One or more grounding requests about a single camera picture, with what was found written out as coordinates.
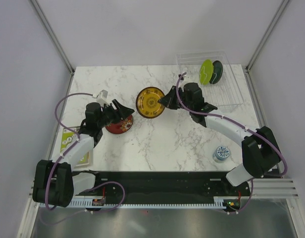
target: table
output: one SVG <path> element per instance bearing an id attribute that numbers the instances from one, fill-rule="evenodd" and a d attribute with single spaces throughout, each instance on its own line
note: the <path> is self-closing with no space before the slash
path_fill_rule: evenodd
<path id="1" fill-rule="evenodd" d="M 237 64 L 232 65 L 232 69 L 244 103 L 225 115 L 242 124 L 258 127 L 242 67 Z M 138 114 L 135 100 L 142 89 L 154 86 L 167 94 L 177 79 L 176 65 L 77 67 L 70 94 L 98 94 L 104 89 L 108 91 L 109 101 L 117 99 L 122 105 L 133 108 L 135 113 L 134 124 L 128 132 L 115 135 L 103 129 L 103 137 L 93 150 L 93 163 L 76 170 L 229 171 L 239 165 L 242 162 L 241 148 L 219 132 L 193 122 L 187 111 L 165 109 L 154 119 Z M 79 126 L 85 118 L 85 106 L 94 101 L 85 95 L 70 97 L 62 123 Z M 62 130 L 62 127 L 58 130 L 53 156 L 60 152 Z M 212 158 L 220 145 L 231 151 L 229 159 L 222 164 Z"/>

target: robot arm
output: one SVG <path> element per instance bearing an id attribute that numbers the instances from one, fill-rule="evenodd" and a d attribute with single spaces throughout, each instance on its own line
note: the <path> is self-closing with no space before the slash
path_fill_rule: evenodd
<path id="1" fill-rule="evenodd" d="M 80 173 L 72 176 L 74 167 L 87 152 L 93 150 L 98 144 L 103 135 L 103 127 L 110 123 L 118 123 L 134 112 L 133 109 L 121 105 L 115 99 L 112 101 L 115 108 L 103 98 L 97 101 L 86 106 L 86 118 L 81 123 L 78 132 L 80 139 L 76 145 L 73 148 L 66 148 L 67 153 L 62 151 L 60 154 L 60 156 L 63 156 L 63 154 L 65 156 L 63 156 L 61 163 L 57 164 L 52 175 L 48 193 L 49 205 L 66 207 L 69 205 L 73 195 L 94 187 L 95 175 Z M 58 158 L 59 156 L 55 156 L 49 161 L 40 160 L 37 163 L 33 188 L 33 200 L 35 202 L 45 202 L 47 181 L 51 168 Z"/>
<path id="2" fill-rule="evenodd" d="M 216 106 L 204 102 L 202 90 L 197 83 L 187 83 L 184 85 L 183 90 L 179 88 L 179 96 L 184 105 L 192 111 L 223 115 Z M 159 103 L 173 110 L 181 108 L 176 95 L 176 86 L 172 86 L 170 92 L 161 98 Z M 190 116 L 194 122 L 222 133 L 242 148 L 243 163 L 227 173 L 225 178 L 222 178 L 227 190 L 252 178 L 262 177 L 280 162 L 280 158 L 269 145 L 230 121 L 214 116 L 202 116 L 193 113 L 190 113 Z M 279 149 L 271 129 L 266 126 L 260 129 L 249 129 L 265 137 Z"/>

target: green plate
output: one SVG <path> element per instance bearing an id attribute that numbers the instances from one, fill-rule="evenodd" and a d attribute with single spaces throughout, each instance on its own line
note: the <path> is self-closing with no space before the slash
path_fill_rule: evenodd
<path id="1" fill-rule="evenodd" d="M 213 62 L 213 75 L 210 80 L 210 84 L 216 84 L 220 81 L 223 74 L 223 65 L 220 61 L 216 60 Z"/>
<path id="2" fill-rule="evenodd" d="M 207 59 L 203 62 L 200 68 L 200 83 L 206 85 L 210 82 L 213 75 L 213 64 L 212 61 Z"/>

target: blue and white can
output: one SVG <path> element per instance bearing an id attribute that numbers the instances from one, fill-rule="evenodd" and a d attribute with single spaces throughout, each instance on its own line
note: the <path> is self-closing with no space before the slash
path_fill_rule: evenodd
<path id="1" fill-rule="evenodd" d="M 214 161 L 218 163 L 223 163 L 230 156 L 231 152 L 226 146 L 219 146 L 213 153 Z"/>

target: orange plate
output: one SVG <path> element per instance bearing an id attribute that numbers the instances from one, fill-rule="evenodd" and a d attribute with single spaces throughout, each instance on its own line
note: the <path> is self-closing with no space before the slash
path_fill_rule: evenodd
<path id="1" fill-rule="evenodd" d="M 162 97 L 164 93 L 159 88 L 144 88 L 136 98 L 137 111 L 145 118 L 156 118 L 164 110 L 164 106 L 158 102 Z"/>

